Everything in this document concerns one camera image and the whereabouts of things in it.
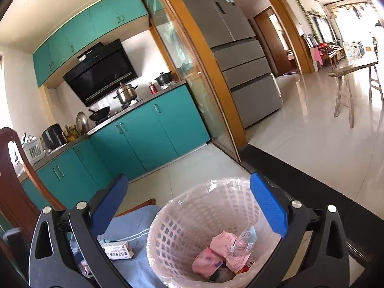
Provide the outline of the brown wooden chair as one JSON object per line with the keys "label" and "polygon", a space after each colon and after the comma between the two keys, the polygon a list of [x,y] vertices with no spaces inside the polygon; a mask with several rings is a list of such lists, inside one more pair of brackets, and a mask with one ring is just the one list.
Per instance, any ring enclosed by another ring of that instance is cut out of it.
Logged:
{"label": "brown wooden chair", "polygon": [[[14,170],[13,163],[10,158],[8,143],[13,142],[20,154],[21,160],[24,163],[27,175],[33,180],[39,189],[42,189],[52,206],[59,212],[59,227],[62,231],[70,233],[68,223],[69,210],[62,205],[56,197],[51,194],[47,187],[38,177],[35,169],[30,165],[27,156],[21,146],[17,132],[9,127],[1,129],[1,213],[10,222],[13,228],[20,229],[20,235],[8,243],[10,251],[18,265],[21,273],[27,277],[29,275],[29,254],[30,244],[35,231],[35,225],[38,221],[40,211],[33,204],[26,192],[21,186],[17,173]],[[91,232],[96,237],[105,233],[107,227],[113,218],[131,213],[141,207],[148,205],[156,205],[156,200],[151,199],[137,207],[125,211],[119,215],[111,216],[112,206],[117,204],[117,199],[112,203],[106,203],[109,198],[110,190],[98,190],[90,199],[91,215],[89,220],[91,223]]]}

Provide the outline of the teal upper wall cabinets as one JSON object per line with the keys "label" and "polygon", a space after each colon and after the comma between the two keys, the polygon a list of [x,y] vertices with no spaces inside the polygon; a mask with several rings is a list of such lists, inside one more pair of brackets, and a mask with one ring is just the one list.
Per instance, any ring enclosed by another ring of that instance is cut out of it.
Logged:
{"label": "teal upper wall cabinets", "polygon": [[33,53],[37,85],[99,37],[147,14],[141,0],[100,0],[78,13]]}

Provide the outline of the black wok pan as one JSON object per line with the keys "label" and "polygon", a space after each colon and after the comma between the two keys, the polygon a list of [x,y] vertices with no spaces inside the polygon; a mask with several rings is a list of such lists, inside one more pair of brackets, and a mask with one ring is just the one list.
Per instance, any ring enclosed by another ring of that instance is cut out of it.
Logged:
{"label": "black wok pan", "polygon": [[92,120],[93,122],[97,122],[106,118],[109,115],[110,107],[104,107],[97,111],[89,109],[89,112],[91,112],[89,119]]}

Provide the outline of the light blue printed package bag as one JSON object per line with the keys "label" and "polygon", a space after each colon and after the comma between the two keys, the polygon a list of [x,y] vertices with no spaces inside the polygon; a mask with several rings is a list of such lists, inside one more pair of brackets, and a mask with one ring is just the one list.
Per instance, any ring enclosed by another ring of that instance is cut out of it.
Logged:
{"label": "light blue printed package bag", "polygon": [[233,256],[247,256],[249,255],[257,241],[257,233],[254,226],[250,225],[236,238],[234,244],[230,249]]}

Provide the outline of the red canister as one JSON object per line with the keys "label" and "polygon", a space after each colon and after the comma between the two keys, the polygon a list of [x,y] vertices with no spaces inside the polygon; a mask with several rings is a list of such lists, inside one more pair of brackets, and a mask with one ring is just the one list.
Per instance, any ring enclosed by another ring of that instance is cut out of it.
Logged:
{"label": "red canister", "polygon": [[152,82],[149,82],[148,86],[152,94],[156,94],[158,92],[156,86]]}

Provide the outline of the steel stock pot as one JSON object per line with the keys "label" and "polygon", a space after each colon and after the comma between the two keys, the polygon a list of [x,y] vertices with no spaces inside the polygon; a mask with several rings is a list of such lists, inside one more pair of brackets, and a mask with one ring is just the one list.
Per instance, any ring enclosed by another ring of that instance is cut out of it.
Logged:
{"label": "steel stock pot", "polygon": [[131,84],[120,83],[119,89],[116,91],[114,99],[118,99],[122,105],[130,104],[132,100],[137,99],[137,86]]}

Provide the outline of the red snack wrapper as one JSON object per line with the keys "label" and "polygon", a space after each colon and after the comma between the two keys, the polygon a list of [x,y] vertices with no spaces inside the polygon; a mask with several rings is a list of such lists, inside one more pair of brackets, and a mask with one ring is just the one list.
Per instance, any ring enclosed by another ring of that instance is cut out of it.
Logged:
{"label": "red snack wrapper", "polygon": [[239,274],[247,272],[254,263],[255,263],[254,259],[249,259],[247,263],[243,266],[243,268],[239,271]]}

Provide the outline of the black range hood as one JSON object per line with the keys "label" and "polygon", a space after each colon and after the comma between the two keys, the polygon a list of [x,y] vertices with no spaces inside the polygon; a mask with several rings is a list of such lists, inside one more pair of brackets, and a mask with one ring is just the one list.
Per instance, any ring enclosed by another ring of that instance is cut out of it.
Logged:
{"label": "black range hood", "polygon": [[63,75],[63,79],[87,107],[119,88],[121,83],[137,79],[122,42],[97,43],[85,58]]}

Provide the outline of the grey multi-door refrigerator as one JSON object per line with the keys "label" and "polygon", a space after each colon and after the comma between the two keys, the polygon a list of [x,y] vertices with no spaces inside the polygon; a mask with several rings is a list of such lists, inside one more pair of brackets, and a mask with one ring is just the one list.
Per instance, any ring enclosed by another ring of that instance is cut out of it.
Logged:
{"label": "grey multi-door refrigerator", "polygon": [[182,0],[206,39],[244,128],[282,107],[269,62],[234,0]]}

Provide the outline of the white dish rack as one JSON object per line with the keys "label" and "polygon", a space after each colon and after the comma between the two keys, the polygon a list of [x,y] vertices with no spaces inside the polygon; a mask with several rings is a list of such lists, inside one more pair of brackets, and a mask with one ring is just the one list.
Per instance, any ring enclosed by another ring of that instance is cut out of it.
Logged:
{"label": "white dish rack", "polygon": [[41,161],[46,156],[46,146],[42,137],[24,133],[21,137],[21,145],[31,165]]}

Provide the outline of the small white printed carton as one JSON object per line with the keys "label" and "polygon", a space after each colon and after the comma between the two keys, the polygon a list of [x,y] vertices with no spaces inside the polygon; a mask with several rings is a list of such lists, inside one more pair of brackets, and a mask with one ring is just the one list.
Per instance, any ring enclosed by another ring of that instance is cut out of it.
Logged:
{"label": "small white printed carton", "polygon": [[101,243],[103,251],[110,260],[132,259],[134,252],[127,240]]}

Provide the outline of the teal lower kitchen cabinets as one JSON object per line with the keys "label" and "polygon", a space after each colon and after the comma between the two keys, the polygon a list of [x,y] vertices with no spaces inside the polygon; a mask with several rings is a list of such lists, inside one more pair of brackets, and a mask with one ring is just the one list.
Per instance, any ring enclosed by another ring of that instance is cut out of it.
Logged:
{"label": "teal lower kitchen cabinets", "polygon": [[117,175],[134,180],[209,139],[188,86],[175,84],[66,145],[36,171],[48,191],[71,208]]}

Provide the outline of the black casserole pot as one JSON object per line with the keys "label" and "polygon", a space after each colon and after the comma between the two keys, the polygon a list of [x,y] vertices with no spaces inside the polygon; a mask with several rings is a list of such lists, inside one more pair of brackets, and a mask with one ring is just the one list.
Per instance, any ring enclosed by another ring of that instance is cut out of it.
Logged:
{"label": "black casserole pot", "polygon": [[172,72],[161,72],[159,76],[156,78],[156,82],[159,84],[159,86],[167,85],[174,81]]}

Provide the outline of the blue striped seat cloth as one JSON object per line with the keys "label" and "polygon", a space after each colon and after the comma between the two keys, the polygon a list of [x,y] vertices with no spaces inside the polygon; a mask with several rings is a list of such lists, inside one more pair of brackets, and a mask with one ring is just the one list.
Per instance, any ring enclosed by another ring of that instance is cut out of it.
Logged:
{"label": "blue striped seat cloth", "polygon": [[129,242],[133,258],[114,260],[113,264],[132,287],[165,286],[151,269],[146,255],[149,229],[159,210],[157,205],[148,205],[115,217],[105,233],[96,237],[101,244],[123,240]]}

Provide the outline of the wooden bench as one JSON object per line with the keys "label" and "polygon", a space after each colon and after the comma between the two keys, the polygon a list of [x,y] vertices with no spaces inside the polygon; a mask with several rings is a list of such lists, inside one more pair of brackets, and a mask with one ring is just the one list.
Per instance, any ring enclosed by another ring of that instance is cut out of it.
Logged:
{"label": "wooden bench", "polygon": [[329,77],[336,79],[336,100],[333,116],[340,115],[341,106],[348,110],[349,127],[355,127],[355,100],[358,94],[362,96],[362,87],[368,87],[368,101],[372,103],[372,92],[379,94],[383,108],[383,86],[379,80],[377,59],[354,61],[344,67],[328,72]]}

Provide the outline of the large pink plastic bag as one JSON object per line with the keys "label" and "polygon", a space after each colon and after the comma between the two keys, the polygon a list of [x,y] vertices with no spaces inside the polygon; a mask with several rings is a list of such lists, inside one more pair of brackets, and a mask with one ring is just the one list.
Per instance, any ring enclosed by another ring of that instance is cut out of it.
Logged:
{"label": "large pink plastic bag", "polygon": [[239,273],[249,260],[247,256],[233,256],[230,249],[237,236],[223,231],[212,238],[211,243],[205,248],[192,263],[192,271],[205,278],[211,278],[221,267],[226,267],[234,274]]}

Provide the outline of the black air fryer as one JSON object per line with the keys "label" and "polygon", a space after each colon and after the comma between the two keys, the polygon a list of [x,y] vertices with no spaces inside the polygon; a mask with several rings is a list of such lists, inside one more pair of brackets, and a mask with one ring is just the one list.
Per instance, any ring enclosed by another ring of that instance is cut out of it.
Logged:
{"label": "black air fryer", "polygon": [[59,124],[53,124],[44,130],[42,138],[47,149],[51,151],[67,144],[67,140],[64,138],[63,130]]}

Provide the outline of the wood-framed glass sliding door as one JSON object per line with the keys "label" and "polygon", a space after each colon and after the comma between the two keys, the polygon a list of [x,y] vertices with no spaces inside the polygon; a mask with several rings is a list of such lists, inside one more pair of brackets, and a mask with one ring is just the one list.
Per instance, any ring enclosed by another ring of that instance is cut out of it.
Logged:
{"label": "wood-framed glass sliding door", "polygon": [[203,34],[182,0],[142,0],[150,29],[168,67],[187,82],[212,142],[241,162],[247,145],[227,82]]}

